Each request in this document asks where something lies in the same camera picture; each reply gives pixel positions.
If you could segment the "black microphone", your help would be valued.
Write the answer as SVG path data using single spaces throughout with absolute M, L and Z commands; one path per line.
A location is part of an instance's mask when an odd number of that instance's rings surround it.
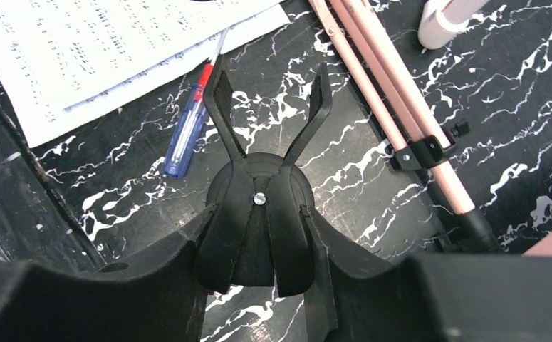
M 233 90 L 226 71 L 215 66 L 203 100 L 229 156 L 213 179 L 207 201 L 216 209 L 194 265 L 198 281 L 212 291 L 230 286 L 273 286 L 279 296 L 307 291 L 313 257 L 301 209 L 314 203 L 297 160 L 331 112 L 333 99 L 325 63 L 311 84 L 308 121 L 284 156 L 246 153 L 229 116 Z

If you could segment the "pink music stand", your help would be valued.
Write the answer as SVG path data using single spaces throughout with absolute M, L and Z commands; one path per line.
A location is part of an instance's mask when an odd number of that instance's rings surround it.
M 497 61 L 464 84 L 427 76 L 417 84 L 369 1 L 312 1 L 311 6 L 375 116 L 401 170 L 424 184 L 407 186 L 380 227 L 360 243 L 388 259 L 412 250 L 508 251 L 528 231 L 552 239 L 552 196 L 529 197 L 552 142 L 506 159 L 499 179 L 493 162 L 530 135 L 552 132 L 552 100 L 533 109 L 529 124 L 513 124 L 552 66 L 552 1 L 526 1 L 504 12 L 484 37 L 480 54 L 524 52 L 520 66 Z M 524 188 L 508 191 L 512 179 Z

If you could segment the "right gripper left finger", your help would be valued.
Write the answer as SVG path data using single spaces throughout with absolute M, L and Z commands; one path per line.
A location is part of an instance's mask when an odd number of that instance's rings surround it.
M 209 292 L 193 266 L 215 210 L 97 272 L 0 261 L 0 341 L 199 341 Z

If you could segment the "blue red screwdriver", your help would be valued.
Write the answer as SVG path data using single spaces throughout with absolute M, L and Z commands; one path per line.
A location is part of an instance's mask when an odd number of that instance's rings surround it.
M 187 174 L 194 146 L 207 116 L 204 104 L 204 89 L 214 69 L 217 58 L 222 52 L 229 28 L 224 29 L 219 42 L 202 69 L 199 80 L 192 86 L 192 91 L 182 111 L 177 127 L 169 143 L 163 163 L 163 174 L 168 177 L 182 178 Z

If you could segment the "sheet music page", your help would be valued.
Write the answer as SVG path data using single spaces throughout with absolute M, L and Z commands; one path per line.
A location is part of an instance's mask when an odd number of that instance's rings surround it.
M 0 81 L 14 106 L 87 100 L 272 1 L 0 1 Z
M 228 53 L 290 22 L 282 5 L 272 6 L 232 26 L 226 34 L 221 52 Z M 205 63 L 216 49 L 218 40 L 218 36 L 208 38 L 99 95 L 63 110 L 52 110 L 49 113 L 53 118 L 48 123 L 42 122 L 42 115 L 39 112 L 27 111 L 24 113 L 24 118 L 20 120 L 20 125 L 28 146 L 34 148 L 48 143 L 189 73 Z

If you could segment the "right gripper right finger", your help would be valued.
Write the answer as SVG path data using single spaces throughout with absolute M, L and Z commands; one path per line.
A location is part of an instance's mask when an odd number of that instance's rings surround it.
M 552 257 L 419 253 L 391 264 L 301 215 L 315 279 L 309 341 L 552 341 Z

